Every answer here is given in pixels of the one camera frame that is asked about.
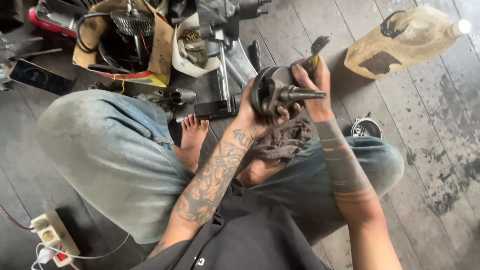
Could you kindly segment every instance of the wooden floor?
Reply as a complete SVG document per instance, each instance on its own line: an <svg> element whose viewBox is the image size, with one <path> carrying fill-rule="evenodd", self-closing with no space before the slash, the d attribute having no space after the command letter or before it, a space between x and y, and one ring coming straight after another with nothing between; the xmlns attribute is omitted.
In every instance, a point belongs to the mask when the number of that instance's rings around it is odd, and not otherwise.
<svg viewBox="0 0 480 270"><path fill-rule="evenodd" d="M371 81L343 66L349 44L396 10L430 5L473 29L431 61ZM331 35L322 54L332 73L332 107L342 128L373 112L384 138L405 160L403 179L381 199L390 236L406 270L476 270L480 265L480 5L478 0L274 0L270 13L241 22L241 41L260 40L266 66L306 57L313 40ZM106 78L72 66L71 56L35 62L84 90ZM219 99L215 73L199 79L176 74L173 84L197 90L198 102ZM133 91L151 87L136 85ZM0 203L22 224L58 209L84 256L115 249L126 237L62 179L35 142L36 120L57 96L27 86L0 92ZM202 160L228 120L212 123ZM38 237L0 217L0 269L29 269ZM83 260L82 270L129 269L143 259L129 239L110 257ZM313 247L335 270L352 268L346 227Z"/></svg>

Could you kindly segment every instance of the white bottle cap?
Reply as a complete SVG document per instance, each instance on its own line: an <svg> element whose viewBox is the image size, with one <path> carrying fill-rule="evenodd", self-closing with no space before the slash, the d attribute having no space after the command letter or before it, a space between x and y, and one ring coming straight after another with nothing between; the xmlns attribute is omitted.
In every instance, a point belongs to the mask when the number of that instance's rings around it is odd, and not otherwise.
<svg viewBox="0 0 480 270"><path fill-rule="evenodd" d="M450 31L455 37L466 35L472 29L472 24L467 20L460 20L454 24L451 24Z"/></svg>

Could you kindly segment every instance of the person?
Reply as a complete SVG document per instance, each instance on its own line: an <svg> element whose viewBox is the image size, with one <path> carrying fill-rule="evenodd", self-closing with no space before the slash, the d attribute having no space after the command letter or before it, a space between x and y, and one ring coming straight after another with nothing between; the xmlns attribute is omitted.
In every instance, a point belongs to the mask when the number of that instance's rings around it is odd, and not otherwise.
<svg viewBox="0 0 480 270"><path fill-rule="evenodd" d="M299 85L327 97L305 101L320 140L286 166L254 160L234 178L252 142L290 118L282 107L278 119L258 115L252 81L197 174L208 121L185 118L177 147L160 107L111 92L59 98L39 119L37 140L90 204L136 242L158 242L136 270L328 269L311 245L345 224L353 268L401 269L379 197L402 177L403 158L379 138L344 138L325 61L313 81L299 63L292 65Z"/></svg>

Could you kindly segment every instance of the black t-shirt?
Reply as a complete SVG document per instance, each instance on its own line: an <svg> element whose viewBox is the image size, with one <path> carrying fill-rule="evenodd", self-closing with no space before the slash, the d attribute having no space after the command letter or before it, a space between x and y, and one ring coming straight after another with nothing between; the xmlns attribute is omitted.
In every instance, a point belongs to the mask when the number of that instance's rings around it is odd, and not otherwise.
<svg viewBox="0 0 480 270"><path fill-rule="evenodd" d="M234 180L213 218L192 240L134 270L281 270L329 268L314 254L287 209Z"/></svg>

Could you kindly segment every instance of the hand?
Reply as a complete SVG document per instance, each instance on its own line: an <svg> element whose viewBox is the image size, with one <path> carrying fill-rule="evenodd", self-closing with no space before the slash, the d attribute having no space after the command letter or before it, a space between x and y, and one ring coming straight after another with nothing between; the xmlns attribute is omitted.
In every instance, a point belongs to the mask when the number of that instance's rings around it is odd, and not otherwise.
<svg viewBox="0 0 480 270"><path fill-rule="evenodd" d="M245 129L250 132L251 139L255 140L285 124L291 118L297 117L300 114L301 108L298 103L295 103L292 116L290 116L287 109L281 106L277 107L278 113L280 114L278 118L260 115L252 106L251 94L253 80L254 79L250 80L243 91L239 113L232 124L245 127Z"/></svg>
<svg viewBox="0 0 480 270"><path fill-rule="evenodd" d="M305 100L305 108L314 122L328 121L334 117L330 103L330 71L321 55L318 55L318 67L313 72L313 82L302 67L307 59L292 64L292 74L302 88L321 90L327 93L325 98Z"/></svg>

